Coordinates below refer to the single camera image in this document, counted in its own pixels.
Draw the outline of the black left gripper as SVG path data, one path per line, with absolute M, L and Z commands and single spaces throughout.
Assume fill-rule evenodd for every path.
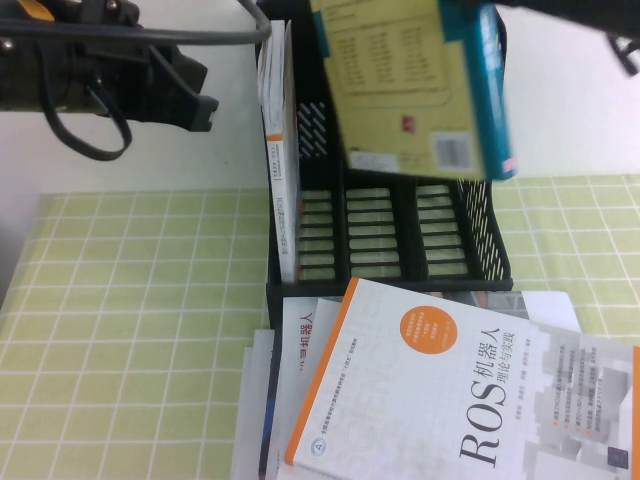
M 52 38 L 1 37 L 1 109 L 40 112 L 44 54 L 53 105 L 64 113 L 105 116 L 93 99 L 92 79 L 103 86 L 128 120 L 208 132 L 219 102 L 201 93 L 207 68 L 176 46 L 125 42 L 70 42 Z

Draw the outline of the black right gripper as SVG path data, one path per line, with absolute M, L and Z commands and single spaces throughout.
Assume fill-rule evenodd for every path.
M 494 7 L 494 1 L 448 0 L 463 10 Z M 497 1 L 512 8 L 526 8 L 589 28 L 619 36 L 639 35 L 638 0 L 521 0 Z

